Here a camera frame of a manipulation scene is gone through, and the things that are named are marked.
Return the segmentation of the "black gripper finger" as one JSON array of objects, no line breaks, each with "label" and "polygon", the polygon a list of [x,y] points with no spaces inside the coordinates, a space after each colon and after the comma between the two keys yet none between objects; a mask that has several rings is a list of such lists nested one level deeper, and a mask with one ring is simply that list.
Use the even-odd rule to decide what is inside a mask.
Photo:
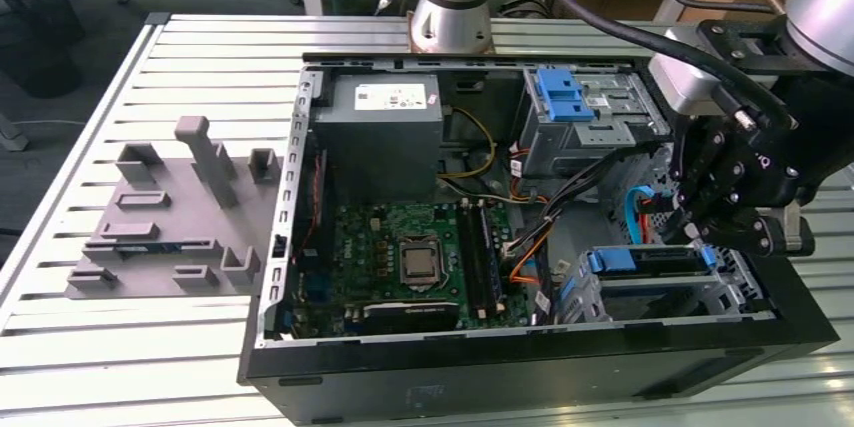
[{"label": "black gripper finger", "polygon": [[744,253],[772,252],[772,234],[765,220],[752,207],[724,205],[711,210],[687,207],[685,236],[689,241]]},{"label": "black gripper finger", "polygon": [[748,227],[751,210],[737,184],[747,173],[736,152],[739,129],[723,116],[681,117],[675,124],[669,175],[675,183],[671,227]]}]

